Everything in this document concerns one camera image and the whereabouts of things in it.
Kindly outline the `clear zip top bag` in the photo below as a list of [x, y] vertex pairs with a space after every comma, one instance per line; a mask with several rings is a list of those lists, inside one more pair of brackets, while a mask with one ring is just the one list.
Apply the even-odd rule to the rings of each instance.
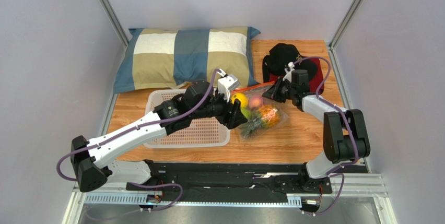
[[242, 141], [257, 139], [287, 121], [288, 115], [279, 103], [263, 96], [273, 85], [273, 82], [267, 82], [231, 93], [231, 101], [241, 102], [241, 113], [247, 119], [246, 123], [236, 128], [236, 133]]

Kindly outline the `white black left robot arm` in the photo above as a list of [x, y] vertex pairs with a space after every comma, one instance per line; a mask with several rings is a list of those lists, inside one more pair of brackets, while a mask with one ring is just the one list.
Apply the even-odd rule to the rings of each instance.
[[219, 79], [216, 88], [199, 81], [119, 130], [92, 139], [75, 137], [69, 157], [80, 191], [91, 192], [107, 183], [148, 182], [158, 175], [152, 161], [127, 162], [116, 158], [143, 143], [186, 129], [193, 120], [215, 118], [227, 129], [247, 122], [240, 101], [230, 100], [230, 93], [238, 86], [231, 75]]

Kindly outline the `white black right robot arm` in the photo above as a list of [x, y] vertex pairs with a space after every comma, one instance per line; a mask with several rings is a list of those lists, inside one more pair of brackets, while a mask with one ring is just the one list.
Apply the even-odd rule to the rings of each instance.
[[263, 97], [279, 103], [289, 100], [300, 111], [311, 114], [323, 124], [323, 150], [301, 166], [298, 172], [300, 190], [312, 192], [328, 181], [334, 171], [370, 155], [362, 111], [336, 106], [311, 92], [306, 70], [293, 70], [278, 78]]

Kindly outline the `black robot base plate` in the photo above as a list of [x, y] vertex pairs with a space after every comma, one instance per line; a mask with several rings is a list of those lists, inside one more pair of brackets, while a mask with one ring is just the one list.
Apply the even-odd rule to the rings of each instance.
[[312, 192], [300, 190], [301, 164], [261, 163], [153, 163], [155, 175], [147, 185], [157, 186], [164, 201], [182, 192], [182, 202], [283, 203], [286, 195], [306, 197], [330, 195], [332, 182]]

